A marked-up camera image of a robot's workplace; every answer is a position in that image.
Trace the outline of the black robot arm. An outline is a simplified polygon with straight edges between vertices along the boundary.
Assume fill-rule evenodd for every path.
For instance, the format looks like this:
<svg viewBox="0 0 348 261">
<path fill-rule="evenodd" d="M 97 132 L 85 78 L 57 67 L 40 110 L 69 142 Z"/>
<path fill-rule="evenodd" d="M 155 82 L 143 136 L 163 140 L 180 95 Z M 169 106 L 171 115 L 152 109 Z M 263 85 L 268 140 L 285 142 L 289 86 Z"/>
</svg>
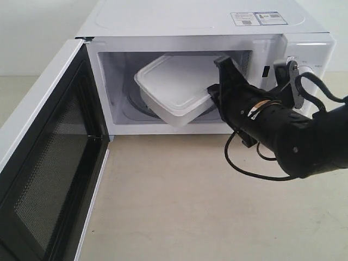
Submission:
<svg viewBox="0 0 348 261">
<path fill-rule="evenodd" d="M 332 94 L 293 59 L 275 63 L 277 85 L 251 85 L 230 57 L 215 60 L 219 82 L 208 88 L 220 117 L 246 147 L 264 145 L 283 181 L 347 168 L 347 98 Z"/>
</svg>

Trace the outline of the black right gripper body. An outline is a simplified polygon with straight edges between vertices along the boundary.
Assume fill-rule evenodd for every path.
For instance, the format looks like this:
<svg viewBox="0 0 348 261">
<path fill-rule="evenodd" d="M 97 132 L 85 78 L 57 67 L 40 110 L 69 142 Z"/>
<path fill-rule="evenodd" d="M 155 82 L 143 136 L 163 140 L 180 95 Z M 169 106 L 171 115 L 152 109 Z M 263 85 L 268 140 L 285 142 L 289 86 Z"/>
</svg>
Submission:
<svg viewBox="0 0 348 261">
<path fill-rule="evenodd" d="M 259 102 L 272 100 L 272 95 L 253 85 L 213 84 L 207 88 L 214 104 L 218 108 L 221 119 L 239 135 L 242 143 L 250 148 L 257 143 L 251 136 L 248 125 L 248 114 Z"/>
</svg>

